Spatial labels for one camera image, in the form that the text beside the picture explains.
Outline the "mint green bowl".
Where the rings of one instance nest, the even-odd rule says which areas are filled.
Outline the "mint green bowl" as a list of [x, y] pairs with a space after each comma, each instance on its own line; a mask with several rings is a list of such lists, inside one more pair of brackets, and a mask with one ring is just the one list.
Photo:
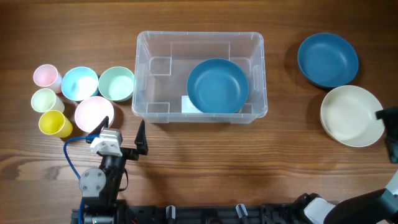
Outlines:
[[134, 74], [126, 67], [111, 67], [99, 77], [98, 89], [111, 101], [126, 101], [134, 92]]

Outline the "cream plate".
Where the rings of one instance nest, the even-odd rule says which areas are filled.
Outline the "cream plate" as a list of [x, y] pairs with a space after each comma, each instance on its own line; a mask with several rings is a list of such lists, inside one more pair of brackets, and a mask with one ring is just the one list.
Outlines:
[[335, 141], [350, 147], [366, 147], [377, 142], [385, 126], [376, 118], [383, 107], [364, 88], [344, 85], [332, 89], [320, 107], [320, 121]]

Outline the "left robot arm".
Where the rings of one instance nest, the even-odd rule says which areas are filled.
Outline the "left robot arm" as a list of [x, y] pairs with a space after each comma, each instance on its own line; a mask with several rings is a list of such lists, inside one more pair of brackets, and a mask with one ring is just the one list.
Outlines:
[[118, 200], [123, 176], [128, 176], [127, 161], [138, 161], [148, 154], [145, 121], [141, 121], [134, 140], [135, 148], [122, 147], [121, 131], [109, 127], [109, 117], [86, 137], [92, 151], [101, 157], [97, 168], [82, 173], [79, 188], [82, 192], [78, 223], [138, 223], [139, 220], [127, 203]]

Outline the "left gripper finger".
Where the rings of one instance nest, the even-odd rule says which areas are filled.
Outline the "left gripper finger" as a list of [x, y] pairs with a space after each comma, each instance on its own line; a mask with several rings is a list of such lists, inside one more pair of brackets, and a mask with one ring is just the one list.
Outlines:
[[100, 135], [103, 128], [107, 128], [109, 126], [109, 117], [105, 116], [104, 119], [100, 122], [100, 124], [95, 127], [94, 130], [90, 133], [90, 135]]
[[136, 150], [138, 154], [147, 155], [148, 154], [148, 144], [146, 139], [146, 129], [145, 129], [145, 121], [142, 120], [136, 134], [136, 138], [134, 140], [134, 144], [136, 145]]

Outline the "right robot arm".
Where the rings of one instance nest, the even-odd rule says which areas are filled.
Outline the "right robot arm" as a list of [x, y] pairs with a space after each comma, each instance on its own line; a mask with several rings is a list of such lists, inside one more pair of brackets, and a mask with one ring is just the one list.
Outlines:
[[[397, 108], [376, 112], [386, 127], [386, 144], [389, 160], [397, 163]], [[342, 201], [337, 205], [317, 197], [303, 210], [304, 218], [310, 223], [397, 223], [397, 174], [381, 190], [376, 190]]]

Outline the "pink bowl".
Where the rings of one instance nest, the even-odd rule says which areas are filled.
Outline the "pink bowl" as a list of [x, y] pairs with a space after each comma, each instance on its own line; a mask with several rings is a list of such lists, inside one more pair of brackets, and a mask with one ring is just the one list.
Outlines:
[[108, 116], [109, 126], [114, 121], [112, 103], [101, 96], [92, 96], [83, 100], [75, 110], [75, 123], [84, 132], [92, 132]]

